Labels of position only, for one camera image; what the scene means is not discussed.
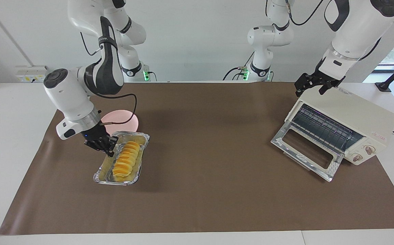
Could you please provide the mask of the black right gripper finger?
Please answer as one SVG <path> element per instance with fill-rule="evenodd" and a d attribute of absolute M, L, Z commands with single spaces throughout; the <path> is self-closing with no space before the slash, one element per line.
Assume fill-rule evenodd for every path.
<path fill-rule="evenodd" d="M 106 152 L 105 141 L 85 141 L 84 144 L 96 151 Z"/>
<path fill-rule="evenodd" d="M 119 138 L 117 136 L 111 136 L 111 135 L 108 136 L 108 141 L 106 143 L 106 151 L 105 151 L 108 157 L 114 156 L 114 148 L 118 140 Z"/>

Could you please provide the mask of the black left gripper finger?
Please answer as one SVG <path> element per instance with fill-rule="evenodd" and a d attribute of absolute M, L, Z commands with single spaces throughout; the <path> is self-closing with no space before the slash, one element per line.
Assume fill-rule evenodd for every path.
<path fill-rule="evenodd" d="M 301 74 L 301 76 L 294 83 L 297 97 L 300 97 L 304 91 L 313 87 L 312 79 L 312 75 L 308 75 L 307 73 Z"/>
<path fill-rule="evenodd" d="M 337 88 L 343 82 L 344 79 L 345 79 L 345 77 L 343 77 L 341 80 L 332 80 L 332 81 L 324 80 L 322 82 L 321 88 L 319 89 L 319 94 L 323 95 L 331 88 Z"/>

